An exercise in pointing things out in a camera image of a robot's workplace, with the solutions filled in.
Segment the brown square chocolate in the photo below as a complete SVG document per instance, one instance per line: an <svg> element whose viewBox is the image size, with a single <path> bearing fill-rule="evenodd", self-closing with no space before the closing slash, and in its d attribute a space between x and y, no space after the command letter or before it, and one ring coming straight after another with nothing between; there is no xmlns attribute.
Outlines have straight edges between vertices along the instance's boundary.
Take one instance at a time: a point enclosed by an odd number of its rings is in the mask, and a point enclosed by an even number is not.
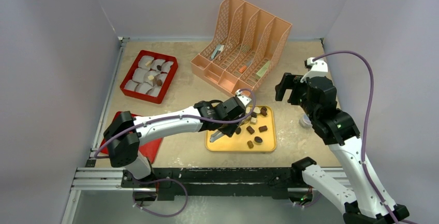
<svg viewBox="0 0 439 224"><path fill-rule="evenodd" d="M253 135L255 133L255 130L252 128L252 126L247 126L245 129L250 135Z"/></svg>

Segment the metal tongs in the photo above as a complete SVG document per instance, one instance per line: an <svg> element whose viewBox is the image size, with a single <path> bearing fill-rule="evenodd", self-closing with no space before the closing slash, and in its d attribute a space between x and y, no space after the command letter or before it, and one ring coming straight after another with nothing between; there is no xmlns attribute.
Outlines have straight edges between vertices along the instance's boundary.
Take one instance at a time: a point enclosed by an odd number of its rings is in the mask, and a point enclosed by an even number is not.
<svg viewBox="0 0 439 224"><path fill-rule="evenodd" d="M224 134L224 130L223 129L219 129L219 130L215 131L213 134L210 135L209 142L213 143L216 140L218 140L221 137L223 137L224 135L225 135Z"/></svg>

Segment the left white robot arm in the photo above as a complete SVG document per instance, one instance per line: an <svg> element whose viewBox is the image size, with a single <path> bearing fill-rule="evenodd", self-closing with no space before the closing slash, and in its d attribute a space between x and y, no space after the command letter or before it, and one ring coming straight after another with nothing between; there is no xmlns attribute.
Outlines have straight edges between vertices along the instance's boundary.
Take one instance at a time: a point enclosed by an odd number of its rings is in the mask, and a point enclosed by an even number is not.
<svg viewBox="0 0 439 224"><path fill-rule="evenodd" d="M252 99L245 95L233 96L224 102L200 101L181 111L156 115L133 116L121 112L104 131L104 147L110 164L124 168L141 187L154 182L149 160L139 149L148 142L180 133L213 131L209 141L223 136L232 137L249 116L246 108Z"/></svg>

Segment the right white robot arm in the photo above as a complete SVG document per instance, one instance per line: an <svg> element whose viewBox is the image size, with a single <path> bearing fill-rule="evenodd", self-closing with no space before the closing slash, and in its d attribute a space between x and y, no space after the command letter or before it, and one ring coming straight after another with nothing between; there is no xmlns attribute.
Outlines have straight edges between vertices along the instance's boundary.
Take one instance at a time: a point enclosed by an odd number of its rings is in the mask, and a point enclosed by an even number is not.
<svg viewBox="0 0 439 224"><path fill-rule="evenodd" d="M291 181L316 189L338 208L345 223L399 223L409 217L407 207L397 204L377 177L355 121L337 108L332 81L285 73L275 86L275 100L282 101L288 89L288 103L300 106L310 118L314 132L339 161L351 188L328 176L310 157L291 165Z"/></svg>

